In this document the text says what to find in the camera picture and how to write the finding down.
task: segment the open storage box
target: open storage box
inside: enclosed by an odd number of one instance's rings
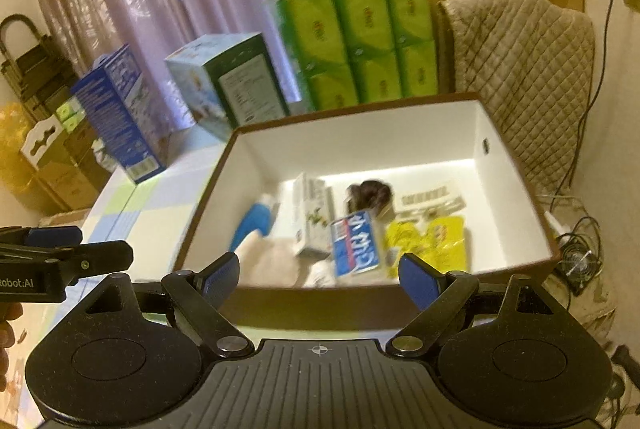
[[[542,281],[559,259],[516,162],[474,94],[448,94],[295,116],[236,130],[178,253],[175,269],[199,271],[228,249],[244,214],[274,194],[278,235],[292,181],[305,171],[332,186],[337,216],[353,183],[376,178],[394,193],[453,180],[466,203],[470,271],[504,283],[513,273]],[[305,330],[402,327],[417,314],[398,284],[334,289],[238,287],[222,313],[233,323]]]

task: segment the blue carton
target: blue carton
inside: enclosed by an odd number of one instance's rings
[[[331,235],[338,278],[380,267],[378,236],[368,211],[334,221]]]
[[[135,183],[166,169],[164,105],[154,101],[128,44],[85,75],[71,93],[107,151]]]

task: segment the metal screw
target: metal screw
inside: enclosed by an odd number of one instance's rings
[[[217,342],[217,345],[222,351],[234,353],[236,351],[242,351],[249,343],[246,339],[238,337],[237,335],[227,335],[226,337],[222,337]]]
[[[402,335],[401,337],[394,338],[391,345],[398,351],[408,353],[410,351],[418,351],[418,349],[422,348],[422,341],[412,335]]]

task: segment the beige cloth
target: beige cloth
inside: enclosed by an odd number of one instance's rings
[[[589,17],[547,0],[446,0],[454,90],[481,95],[538,190],[571,164],[593,70]]]

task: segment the human hand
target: human hand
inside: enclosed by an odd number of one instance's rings
[[[20,303],[0,303],[0,391],[6,389],[6,377],[9,369],[9,355],[6,348],[11,348],[15,344],[14,329],[7,321],[14,321],[22,315],[22,305]]]

